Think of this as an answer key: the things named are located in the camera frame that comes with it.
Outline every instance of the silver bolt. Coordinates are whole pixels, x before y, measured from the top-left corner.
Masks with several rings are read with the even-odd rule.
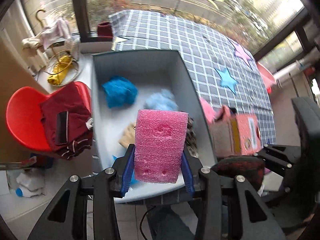
[[[206,168],[206,167],[202,167],[202,168],[201,168],[201,172],[207,174],[207,173],[210,172],[210,169],[209,169],[209,168]]]
[[[106,174],[112,174],[112,173],[115,172],[115,170],[114,170],[113,168],[106,168],[106,169],[104,170],[104,172],[105,172]]]
[[[244,178],[244,176],[242,176],[242,175],[238,175],[238,176],[236,177],[236,179],[237,179],[237,181],[239,181],[239,182],[244,182],[244,181],[245,181],[245,178]]]
[[[72,181],[72,182],[76,182],[78,179],[79,179],[79,177],[77,175],[72,175],[70,177],[70,181]]]

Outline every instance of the maroon cloth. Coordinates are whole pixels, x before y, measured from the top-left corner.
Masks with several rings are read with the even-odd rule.
[[[41,123],[52,151],[57,152],[65,159],[69,159],[72,156],[77,156],[85,148],[90,148],[90,145],[92,145],[92,130],[88,130],[85,123],[91,117],[91,113],[85,107],[73,82],[40,103],[40,109],[42,112]],[[66,145],[56,145],[57,114],[63,111],[69,112],[68,143]]]

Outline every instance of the white label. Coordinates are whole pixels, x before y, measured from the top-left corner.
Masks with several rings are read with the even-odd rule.
[[[256,149],[257,148],[257,135],[256,135],[256,127],[255,127],[253,118],[249,117],[248,122],[249,122],[249,127],[250,127],[252,149]]]

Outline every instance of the red and black plaid fabric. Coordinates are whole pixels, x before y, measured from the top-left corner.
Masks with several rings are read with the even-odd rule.
[[[211,170],[226,177],[244,176],[254,187],[259,190],[264,176],[265,164],[262,159],[253,156],[232,156],[221,160],[212,166]]]

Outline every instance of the blue crumpled cloth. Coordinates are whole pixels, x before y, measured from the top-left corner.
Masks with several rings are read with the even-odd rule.
[[[178,111],[174,101],[174,95],[167,89],[161,89],[160,93],[154,93],[144,103],[145,109]]]
[[[113,76],[102,85],[108,103],[108,107],[123,106],[125,103],[132,105],[138,90],[129,80],[120,76]]]

